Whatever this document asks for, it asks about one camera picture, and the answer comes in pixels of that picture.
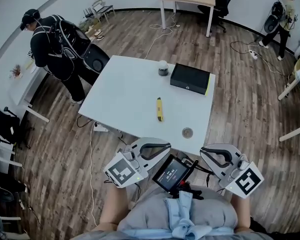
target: gray shirt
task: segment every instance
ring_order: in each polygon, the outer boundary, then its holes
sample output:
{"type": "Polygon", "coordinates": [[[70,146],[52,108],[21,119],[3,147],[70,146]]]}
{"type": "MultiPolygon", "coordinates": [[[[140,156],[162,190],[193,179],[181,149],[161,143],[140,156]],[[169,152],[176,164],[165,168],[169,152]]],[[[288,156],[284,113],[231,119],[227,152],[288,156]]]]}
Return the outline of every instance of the gray shirt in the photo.
{"type": "MultiPolygon", "coordinates": [[[[215,191],[200,187],[204,200],[193,199],[190,219],[195,225],[208,225],[212,228],[235,228],[238,223],[236,211],[224,197],[215,191]]],[[[150,187],[138,200],[134,208],[123,219],[117,231],[93,231],[74,238],[75,240],[129,240],[131,237],[123,230],[130,229],[170,229],[165,198],[171,196],[157,185],[150,187]]],[[[241,232],[234,235],[204,236],[202,240],[271,240],[272,238],[257,232],[241,232]]]]}

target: power strip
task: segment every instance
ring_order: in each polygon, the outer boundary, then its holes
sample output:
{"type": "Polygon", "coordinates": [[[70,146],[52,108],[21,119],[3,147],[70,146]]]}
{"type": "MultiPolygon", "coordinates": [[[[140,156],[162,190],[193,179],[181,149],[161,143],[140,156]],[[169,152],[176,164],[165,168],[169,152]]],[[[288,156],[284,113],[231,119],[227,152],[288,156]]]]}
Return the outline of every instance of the power strip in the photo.
{"type": "Polygon", "coordinates": [[[258,59],[258,57],[257,57],[257,55],[256,55],[256,53],[255,53],[255,51],[249,50],[249,53],[250,53],[250,55],[252,56],[252,58],[254,58],[255,60],[258,59]]]}

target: light blue cloth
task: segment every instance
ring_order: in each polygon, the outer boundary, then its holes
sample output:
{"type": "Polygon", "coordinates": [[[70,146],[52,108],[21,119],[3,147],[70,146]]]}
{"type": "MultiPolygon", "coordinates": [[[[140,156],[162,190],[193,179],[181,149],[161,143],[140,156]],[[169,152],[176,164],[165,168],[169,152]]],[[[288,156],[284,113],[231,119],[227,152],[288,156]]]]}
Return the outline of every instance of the light blue cloth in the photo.
{"type": "Polygon", "coordinates": [[[204,236],[230,236],[234,234],[231,227],[212,228],[209,225],[195,225],[190,220],[190,208],[193,194],[185,191],[179,192],[178,199],[165,198],[168,208],[168,229],[125,229],[123,233],[136,239],[184,239],[198,240],[204,236]]]}

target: person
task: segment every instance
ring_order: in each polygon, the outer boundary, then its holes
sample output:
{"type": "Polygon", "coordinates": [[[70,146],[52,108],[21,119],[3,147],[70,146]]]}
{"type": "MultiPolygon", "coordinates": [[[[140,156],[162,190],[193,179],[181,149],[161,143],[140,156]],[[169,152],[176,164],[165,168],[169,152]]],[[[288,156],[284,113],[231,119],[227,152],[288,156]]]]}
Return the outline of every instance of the person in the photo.
{"type": "Polygon", "coordinates": [[[49,31],[50,27],[58,20],[64,20],[64,18],[59,15],[41,18],[38,10],[30,9],[22,16],[20,28],[33,32],[30,47],[35,65],[47,68],[46,70],[68,89],[71,101],[81,104],[85,98],[85,92],[79,76],[93,85],[99,75],[86,68],[80,58],[71,60],[56,52],[57,48],[52,38],[49,38],[49,31]]]}
{"type": "Polygon", "coordinates": [[[279,22],[278,27],[271,33],[267,34],[263,40],[259,42],[259,45],[268,49],[268,44],[275,38],[277,33],[280,34],[280,49],[277,59],[282,61],[285,57],[285,48],[289,37],[289,32],[293,28],[295,22],[295,7],[293,0],[281,0],[281,3],[285,6],[285,17],[279,22]]]}
{"type": "Polygon", "coordinates": [[[171,195],[158,185],[152,185],[129,211],[126,189],[109,184],[99,225],[91,232],[79,235],[73,240],[272,239],[265,233],[250,229],[249,197],[243,199],[233,194],[231,202],[228,202],[221,194],[207,187],[191,186],[191,189],[201,190],[204,199],[191,200],[189,193],[185,192],[180,193],[177,201],[171,199],[171,195]],[[180,219],[178,217],[181,214],[184,214],[184,217],[180,219]],[[191,229],[193,234],[189,234],[188,231],[185,236],[184,225],[195,225],[193,230],[191,229]]]}

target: small round object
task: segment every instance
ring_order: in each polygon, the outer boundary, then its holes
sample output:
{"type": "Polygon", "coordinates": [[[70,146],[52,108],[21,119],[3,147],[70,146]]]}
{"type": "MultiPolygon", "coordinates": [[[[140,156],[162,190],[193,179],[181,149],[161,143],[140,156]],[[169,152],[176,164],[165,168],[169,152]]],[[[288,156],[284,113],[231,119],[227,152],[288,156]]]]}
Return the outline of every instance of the small round object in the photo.
{"type": "Polygon", "coordinates": [[[194,131],[189,127],[186,127],[182,130],[182,136],[186,139],[190,139],[193,135],[194,131]]]}
{"type": "Polygon", "coordinates": [[[168,63],[165,60],[160,60],[158,62],[158,74],[160,76],[167,76],[169,74],[168,68],[168,63]]]}
{"type": "Polygon", "coordinates": [[[168,69],[167,68],[165,68],[165,69],[158,69],[158,73],[159,73],[159,75],[160,76],[167,76],[168,74],[169,74],[169,71],[168,71],[168,69]]]}

